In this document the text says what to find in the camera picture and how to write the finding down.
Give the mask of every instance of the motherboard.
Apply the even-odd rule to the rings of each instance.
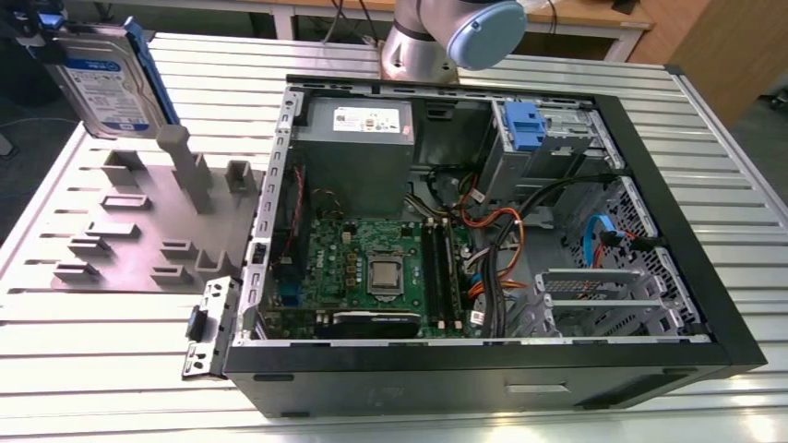
[[[408,325],[419,338],[465,336],[459,251],[467,228],[364,219],[315,220],[311,228],[307,275],[300,284],[280,282],[281,307],[265,311],[272,335],[320,337],[321,326],[341,316],[356,325]]]

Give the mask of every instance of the floor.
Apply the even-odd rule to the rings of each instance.
[[[76,121],[79,117],[63,98],[37,108],[23,108],[0,97],[0,135],[13,146],[11,154],[0,156],[0,245],[72,135]]]
[[[767,99],[756,101],[731,132],[780,198],[788,202],[788,109],[773,111]]]
[[[0,157],[0,245],[75,127],[72,123],[43,119],[4,127],[33,116],[77,120],[64,99],[33,109],[20,108],[0,98],[0,134],[16,147],[7,158]],[[732,134],[777,194],[788,201],[788,112],[771,110],[767,100],[756,101],[733,125]]]

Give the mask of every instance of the black cable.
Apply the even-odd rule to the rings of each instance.
[[[340,2],[340,5],[336,5],[336,1],[335,0],[331,0],[331,4],[333,5],[333,8],[337,9],[339,16],[345,21],[347,26],[349,27],[351,33],[359,38],[359,40],[361,41],[361,43],[364,43],[364,36],[357,31],[359,24],[361,23],[361,20],[356,20],[356,23],[353,24],[353,22],[351,21],[351,19],[347,17],[345,12],[343,11],[343,3]]]
[[[439,173],[448,173],[448,172],[468,172],[468,171],[472,171],[472,169],[473,169],[472,165],[448,164],[448,165],[435,166],[429,170],[429,172],[427,173],[427,190],[429,191],[429,195],[435,199],[435,202],[439,204],[439,207],[441,208],[441,210],[448,213],[448,217],[452,220],[452,222],[461,223],[461,218],[457,216],[457,214],[455,214],[455,210],[459,209],[459,204],[449,207],[445,204],[445,202],[443,201],[441,195],[440,195],[437,189],[435,188],[437,174]]]
[[[333,16],[333,21],[331,22],[329,31],[325,34],[325,37],[323,38],[323,43],[328,43],[331,40],[331,34],[333,34],[333,29],[336,28],[336,22],[340,21],[340,16],[343,15],[343,6],[344,5],[345,5],[345,0],[340,0],[339,6],[336,5],[336,3],[333,3],[333,7],[336,8],[336,15]]]
[[[525,217],[536,208],[536,206],[547,198],[549,198],[555,194],[555,192],[564,189],[564,187],[575,183],[609,183],[617,180],[619,177],[620,174],[616,173],[580,175],[552,182],[547,186],[541,187],[517,208],[521,220],[525,220]],[[497,278],[497,251],[500,245],[504,243],[504,240],[507,239],[509,231],[515,227],[515,221],[516,219],[512,217],[508,223],[504,225],[504,228],[499,231],[497,235],[495,236],[495,239],[491,242],[491,250],[487,254],[485,261],[483,261],[480,268],[485,301],[492,300],[493,310],[491,312],[495,313],[493,318],[491,318],[491,322],[488,323],[488,309],[485,308],[485,325],[483,325],[483,328],[485,326],[491,328],[491,336],[493,338],[504,337],[507,333],[507,301],[504,299],[504,288]]]
[[[367,5],[364,4],[364,0],[359,0],[361,4],[361,9],[364,10],[364,15],[367,16],[367,21],[369,22],[369,30],[372,31],[372,38],[375,39],[375,43],[377,44],[377,33],[375,31],[375,24],[372,23],[372,19],[369,18],[369,11],[367,11]]]
[[[551,17],[551,28],[548,29],[548,34],[557,34],[557,11],[555,10],[555,3],[553,0],[547,0],[547,3],[551,4],[551,9],[553,10],[553,16]]]

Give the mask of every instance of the orange wire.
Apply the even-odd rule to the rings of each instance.
[[[499,219],[499,217],[504,214],[509,214],[515,218],[515,220],[517,221],[517,230],[519,230],[519,234],[520,234],[520,239],[519,239],[517,249],[515,251],[515,255],[512,256],[512,259],[508,261],[507,267],[499,271],[499,279],[503,279],[507,277],[507,275],[515,269],[515,265],[517,264],[517,260],[520,259],[520,255],[523,254],[523,247],[524,247],[524,243],[525,243],[525,229],[523,227],[523,218],[520,217],[520,213],[517,212],[517,210],[515,210],[513,208],[499,208],[497,210],[491,212],[491,214],[488,214],[480,221],[475,221],[468,218],[468,214],[465,212],[465,201],[468,200],[468,196],[471,195],[471,191],[476,188],[477,180],[479,180],[479,177],[475,176],[473,182],[471,184],[471,189],[468,190],[468,192],[463,195],[461,199],[459,200],[459,215],[463,219],[463,222],[468,226],[471,226],[472,228],[484,228],[485,226],[489,226]],[[501,281],[501,285],[504,287],[525,287],[523,283],[517,283],[515,281]],[[473,288],[471,288],[471,291],[468,292],[468,296],[476,297],[476,296],[479,296],[479,294],[483,291],[484,291],[484,287],[481,285],[481,282],[479,282],[473,286]]]

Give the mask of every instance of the green circuit board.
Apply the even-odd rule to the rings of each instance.
[[[311,339],[309,315],[319,309],[404,310],[419,314],[421,338],[464,337],[463,328],[428,325],[420,222],[373,220],[315,221],[309,233],[307,277],[297,308],[283,309],[281,330],[289,339]],[[453,230],[456,247],[467,245],[465,228]],[[368,259],[376,254],[401,259],[403,293],[375,297],[368,293]]]

